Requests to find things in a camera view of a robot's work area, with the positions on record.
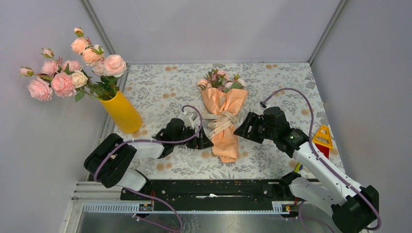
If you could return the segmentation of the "cream printed ribbon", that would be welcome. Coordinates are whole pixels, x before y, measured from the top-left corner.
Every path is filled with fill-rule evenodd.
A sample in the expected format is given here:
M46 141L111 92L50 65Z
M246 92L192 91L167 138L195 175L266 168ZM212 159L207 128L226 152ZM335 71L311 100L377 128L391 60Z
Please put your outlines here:
M209 139L224 131L226 128L236 125L239 121L234 114L227 110L222 111L219 115L204 114L202 115L202 118L211 120L207 125L212 129L212 131L207 135Z

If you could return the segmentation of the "orange paper bouquet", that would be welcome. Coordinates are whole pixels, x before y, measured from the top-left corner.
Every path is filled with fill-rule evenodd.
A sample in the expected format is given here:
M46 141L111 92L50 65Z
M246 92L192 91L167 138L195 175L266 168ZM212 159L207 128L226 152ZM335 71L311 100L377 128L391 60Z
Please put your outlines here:
M248 95L245 81L240 79L238 74L231 76L226 71L218 69L210 70L198 81L197 87L208 114L219 115L227 110L238 118ZM212 152L222 163L235 162L239 155L238 137L234 135L236 125L226 128L210 139L214 144Z

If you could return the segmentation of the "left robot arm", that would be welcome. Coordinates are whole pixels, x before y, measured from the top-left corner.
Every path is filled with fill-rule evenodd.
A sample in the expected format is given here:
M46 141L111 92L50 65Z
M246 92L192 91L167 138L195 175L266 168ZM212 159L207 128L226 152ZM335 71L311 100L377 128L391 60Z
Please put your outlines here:
M110 134L84 161L84 168L106 188L125 186L140 200L149 197L151 187L138 171L129 169L133 159L160 159L170 155L174 147L203 150L213 147L202 126L190 126L180 118L172 118L152 140L124 141L116 133Z

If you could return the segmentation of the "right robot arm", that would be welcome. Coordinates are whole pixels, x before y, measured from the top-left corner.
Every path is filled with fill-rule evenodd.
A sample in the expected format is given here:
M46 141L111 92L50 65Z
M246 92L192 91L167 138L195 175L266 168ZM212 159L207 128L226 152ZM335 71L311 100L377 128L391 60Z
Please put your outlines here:
M258 115L249 112L234 134L250 141L273 141L276 147L301 163L315 176L312 184L300 174L290 172L281 178L279 195L306 200L331 216L343 233L359 233L378 219L379 193L371 185L362 186L341 172L315 147L300 129L290 127L279 107Z

